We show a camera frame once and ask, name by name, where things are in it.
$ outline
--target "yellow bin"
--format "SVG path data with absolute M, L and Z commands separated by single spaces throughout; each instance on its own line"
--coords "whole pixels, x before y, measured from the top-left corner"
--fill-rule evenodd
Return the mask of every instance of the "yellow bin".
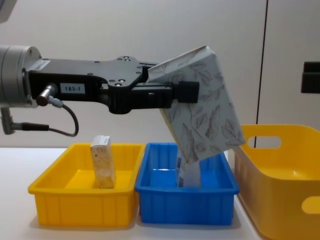
M 242 127 L 247 142 L 281 139 L 277 148 L 235 149 L 239 198 L 257 229 L 274 240 L 320 239 L 320 132 L 302 125 Z
M 90 143 L 71 145 L 28 188 L 38 222 L 54 226 L 126 227 L 138 208 L 134 187 L 143 144 L 112 144 L 116 183 L 95 187 Z

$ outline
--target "cabinet door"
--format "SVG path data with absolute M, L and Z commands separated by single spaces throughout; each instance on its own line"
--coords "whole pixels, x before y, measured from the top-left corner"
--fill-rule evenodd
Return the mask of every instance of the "cabinet door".
M 28 0 L 0 25 L 0 44 L 36 46 L 44 58 L 104 61 L 129 55 L 162 62 L 202 45 L 218 56 L 241 123 L 255 123 L 265 0 Z M 65 147 L 110 135 L 113 142 L 172 142 L 158 109 L 113 115 L 99 103 L 66 102 L 79 119 L 76 138 L 16 132 L 0 146 Z M 17 122 L 73 131 L 62 109 L 12 109 Z
M 320 129 L 320 94 L 301 93 L 304 62 L 320 61 L 319 29 L 320 1 L 269 0 L 259 124 Z

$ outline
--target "white table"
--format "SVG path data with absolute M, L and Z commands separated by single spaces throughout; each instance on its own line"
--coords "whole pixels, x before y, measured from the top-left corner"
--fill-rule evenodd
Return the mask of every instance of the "white table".
M 238 198 L 231 226 L 141 223 L 128 229 L 39 226 L 34 196 L 28 186 L 64 148 L 0 148 L 1 240 L 261 240 Z

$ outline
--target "blue plastic tray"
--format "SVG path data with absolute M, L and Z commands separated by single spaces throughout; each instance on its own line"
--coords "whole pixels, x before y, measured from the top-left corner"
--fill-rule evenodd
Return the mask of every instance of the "blue plastic tray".
M 175 143 L 149 143 L 135 189 L 144 223 L 230 225 L 238 184 L 223 153 L 200 162 L 201 188 L 177 187 Z

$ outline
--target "tissue box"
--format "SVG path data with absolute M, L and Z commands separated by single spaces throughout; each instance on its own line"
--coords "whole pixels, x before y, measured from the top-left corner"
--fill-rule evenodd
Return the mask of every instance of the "tissue box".
M 116 173 L 109 136 L 99 135 L 93 139 L 91 156 L 97 186 L 101 189 L 113 188 Z
M 203 46 L 148 69 L 149 81 L 199 82 L 198 103 L 161 109 L 179 149 L 189 163 L 209 158 L 245 143 L 232 100 L 215 53 Z

